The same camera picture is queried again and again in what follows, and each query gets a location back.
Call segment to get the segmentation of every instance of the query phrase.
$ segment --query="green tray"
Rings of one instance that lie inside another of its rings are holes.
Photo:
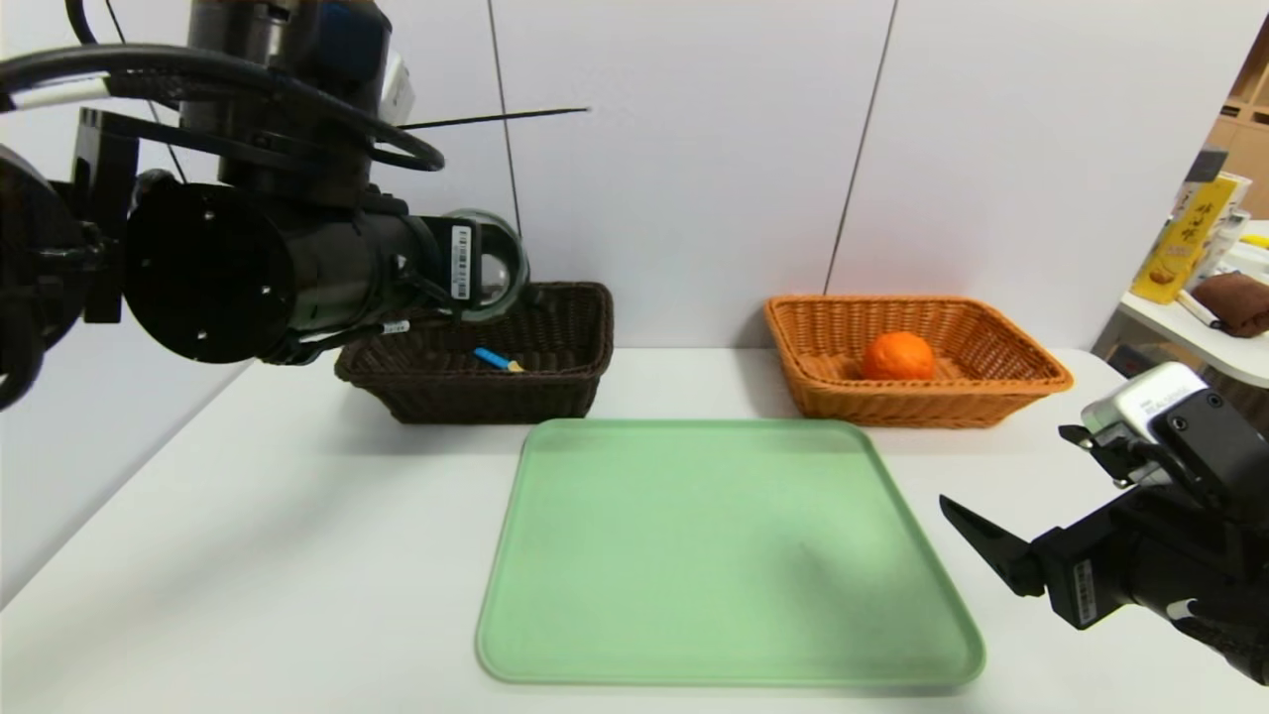
[[[533,430],[476,648],[534,684],[952,686],[986,657],[868,438],[797,421]]]

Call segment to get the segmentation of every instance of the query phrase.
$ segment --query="black antenna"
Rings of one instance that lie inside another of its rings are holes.
[[[489,117],[467,117],[464,119],[444,119],[439,122],[423,122],[418,124],[401,124],[400,129],[415,129],[415,128],[435,128],[435,127],[453,127],[458,124],[478,124],[481,122],[501,122],[508,119],[528,119],[532,117],[553,117],[556,114],[576,114],[577,112],[589,112],[590,107],[577,107],[571,109],[541,109],[537,112],[518,112],[515,114],[490,114]]]

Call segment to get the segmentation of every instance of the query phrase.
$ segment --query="brown wicker basket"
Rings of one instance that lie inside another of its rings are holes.
[[[335,374],[406,425],[536,425],[585,417],[613,355],[613,295],[599,283],[542,283],[534,306],[490,323],[445,323],[350,345]],[[396,318],[410,315],[397,315]],[[472,350],[524,368],[505,373]]]
[[[1074,384],[1052,355],[995,308],[963,297],[787,295],[766,302],[793,402],[812,419],[887,427],[990,427]],[[933,382],[859,377],[878,335],[925,337]]]

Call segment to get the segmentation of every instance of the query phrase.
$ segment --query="barcode label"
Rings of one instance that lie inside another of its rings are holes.
[[[467,299],[471,295],[472,228],[454,226],[450,246],[449,294],[454,299]]]
[[[1080,609],[1080,625],[1098,619],[1098,594],[1093,588],[1093,562],[1075,567],[1075,604]]]

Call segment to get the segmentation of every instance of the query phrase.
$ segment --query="orange wicker basket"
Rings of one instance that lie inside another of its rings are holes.
[[[1053,356],[994,307],[963,297],[786,295],[766,302],[793,402],[806,417],[884,427],[990,427],[1075,384]],[[933,382],[859,377],[877,335],[925,337]]]

